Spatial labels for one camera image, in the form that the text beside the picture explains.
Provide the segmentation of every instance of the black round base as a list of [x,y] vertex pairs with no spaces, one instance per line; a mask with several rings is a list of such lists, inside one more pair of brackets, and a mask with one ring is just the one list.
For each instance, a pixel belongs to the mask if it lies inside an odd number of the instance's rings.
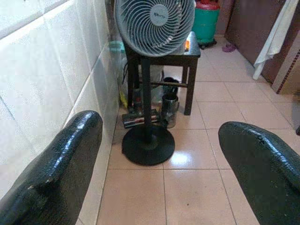
[[164,127],[152,125],[152,141],[146,143],[144,125],[127,132],[123,138],[122,153],[132,162],[156,165],[169,159],[175,150],[172,134]]

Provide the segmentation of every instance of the green container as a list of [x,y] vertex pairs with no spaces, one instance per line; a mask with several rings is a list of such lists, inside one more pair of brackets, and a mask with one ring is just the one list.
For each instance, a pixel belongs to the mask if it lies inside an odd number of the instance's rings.
[[219,13],[220,9],[195,9],[195,21],[192,30],[195,32],[199,44],[214,41]]

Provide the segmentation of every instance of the electric fan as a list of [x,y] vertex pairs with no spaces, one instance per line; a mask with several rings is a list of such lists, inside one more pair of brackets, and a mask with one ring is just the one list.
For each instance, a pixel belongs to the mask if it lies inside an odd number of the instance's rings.
[[142,56],[145,124],[128,131],[122,143],[122,152],[132,162],[155,165],[166,161],[174,152],[171,133],[151,123],[150,58],[176,51],[186,41],[194,16],[194,0],[116,1],[115,18],[120,34]]

